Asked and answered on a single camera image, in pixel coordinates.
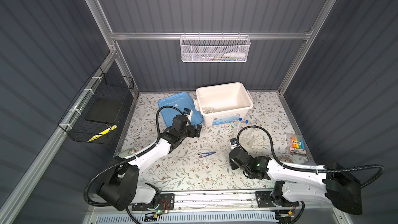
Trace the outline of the blue plastic box lid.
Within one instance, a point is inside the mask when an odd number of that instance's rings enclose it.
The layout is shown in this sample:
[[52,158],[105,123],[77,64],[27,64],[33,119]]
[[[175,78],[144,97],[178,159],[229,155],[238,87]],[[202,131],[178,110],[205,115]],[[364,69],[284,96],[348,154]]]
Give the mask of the blue plastic box lid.
[[[188,93],[182,92],[179,94],[174,94],[172,96],[161,99],[158,102],[159,107],[163,107],[166,105],[176,107],[182,112],[186,108],[191,110],[191,113],[192,113],[192,116],[190,119],[191,124],[192,125],[203,124],[203,117],[196,110],[194,102]],[[171,127],[172,123],[173,123],[173,118],[176,115],[178,115],[178,112],[171,108],[165,108],[165,109],[161,110],[161,114],[162,114],[162,117],[163,117],[163,120],[164,120],[166,126]]]

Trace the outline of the coloured marker set box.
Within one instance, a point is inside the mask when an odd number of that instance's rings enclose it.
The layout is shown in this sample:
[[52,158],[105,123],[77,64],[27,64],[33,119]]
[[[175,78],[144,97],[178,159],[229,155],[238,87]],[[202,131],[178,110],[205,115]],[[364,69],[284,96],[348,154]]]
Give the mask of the coloured marker set box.
[[307,156],[307,150],[304,142],[304,138],[301,135],[287,133],[286,140],[288,144],[288,151],[291,154]]

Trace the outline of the small green grey device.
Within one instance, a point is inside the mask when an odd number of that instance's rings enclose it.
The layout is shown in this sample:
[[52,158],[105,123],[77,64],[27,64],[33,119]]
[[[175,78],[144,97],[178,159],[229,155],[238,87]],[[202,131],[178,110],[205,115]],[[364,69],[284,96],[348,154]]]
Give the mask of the small green grey device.
[[129,157],[129,156],[134,155],[135,153],[136,153],[136,151],[135,151],[134,149],[128,149],[128,150],[125,150],[125,151],[120,152],[120,153],[118,154],[118,156],[119,156],[120,158],[127,158],[127,157]]

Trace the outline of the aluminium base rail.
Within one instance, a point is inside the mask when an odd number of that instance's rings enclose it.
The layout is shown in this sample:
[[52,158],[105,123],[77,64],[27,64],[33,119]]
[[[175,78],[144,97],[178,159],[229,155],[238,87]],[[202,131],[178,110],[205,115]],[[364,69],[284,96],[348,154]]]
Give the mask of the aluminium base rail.
[[134,213],[153,212],[158,209],[170,212],[293,209],[298,212],[301,208],[301,204],[295,206],[293,203],[286,203],[281,206],[273,203],[271,192],[272,189],[165,191],[159,194],[160,199],[156,200],[155,205],[132,203],[129,207],[133,208]]

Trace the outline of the white plastic storage box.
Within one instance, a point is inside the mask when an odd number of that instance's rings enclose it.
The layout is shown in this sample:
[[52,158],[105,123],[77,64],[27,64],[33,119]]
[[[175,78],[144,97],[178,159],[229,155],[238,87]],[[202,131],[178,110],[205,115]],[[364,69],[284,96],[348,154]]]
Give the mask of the white plastic storage box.
[[254,107],[252,96],[239,82],[197,88],[196,97],[194,105],[206,127],[237,122]]

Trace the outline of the white bottle in basket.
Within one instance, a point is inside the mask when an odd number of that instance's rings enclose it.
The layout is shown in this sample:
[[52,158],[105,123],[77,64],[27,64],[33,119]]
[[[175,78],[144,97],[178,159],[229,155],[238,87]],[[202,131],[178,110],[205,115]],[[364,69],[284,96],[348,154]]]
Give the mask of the white bottle in basket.
[[244,52],[230,52],[223,54],[224,57],[228,59],[245,59],[246,54]]

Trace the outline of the blue tweezers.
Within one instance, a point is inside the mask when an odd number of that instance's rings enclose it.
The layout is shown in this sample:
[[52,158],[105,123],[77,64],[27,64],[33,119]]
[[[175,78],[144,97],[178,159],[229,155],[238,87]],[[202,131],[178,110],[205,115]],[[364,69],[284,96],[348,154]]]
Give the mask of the blue tweezers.
[[199,158],[205,158],[205,157],[209,157],[214,154],[216,154],[216,152],[203,152],[203,153],[199,153],[198,156],[199,156]]

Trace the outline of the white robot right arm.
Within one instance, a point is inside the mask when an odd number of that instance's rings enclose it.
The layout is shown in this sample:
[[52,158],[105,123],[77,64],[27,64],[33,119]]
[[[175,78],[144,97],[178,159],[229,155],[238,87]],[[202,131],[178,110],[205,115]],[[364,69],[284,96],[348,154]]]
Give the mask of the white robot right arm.
[[241,169],[249,179],[273,180],[270,195],[276,206],[296,202],[331,203],[348,214],[361,215],[361,183],[349,172],[321,173],[322,166],[279,164],[275,159],[253,157],[242,148],[236,138],[230,139],[229,161],[232,170]]

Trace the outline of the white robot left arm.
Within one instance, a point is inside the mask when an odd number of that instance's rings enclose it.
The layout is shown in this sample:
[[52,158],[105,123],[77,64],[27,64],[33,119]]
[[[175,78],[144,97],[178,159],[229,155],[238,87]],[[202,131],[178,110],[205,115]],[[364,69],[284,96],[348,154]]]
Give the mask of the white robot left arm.
[[133,155],[114,157],[112,168],[98,177],[101,183],[96,193],[106,206],[122,211],[131,204],[148,204],[151,208],[159,205],[161,191],[151,183],[141,184],[140,174],[174,151],[185,138],[198,138],[201,131],[200,125],[191,124],[192,110],[177,112],[172,125],[163,132],[156,122],[157,138],[152,144]]

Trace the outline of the round tape roll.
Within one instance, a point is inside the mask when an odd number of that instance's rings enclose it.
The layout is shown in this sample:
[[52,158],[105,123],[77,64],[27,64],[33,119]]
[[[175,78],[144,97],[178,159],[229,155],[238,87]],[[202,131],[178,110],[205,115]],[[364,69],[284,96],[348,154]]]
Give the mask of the round tape roll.
[[278,159],[282,163],[294,163],[294,160],[291,156],[279,156]]

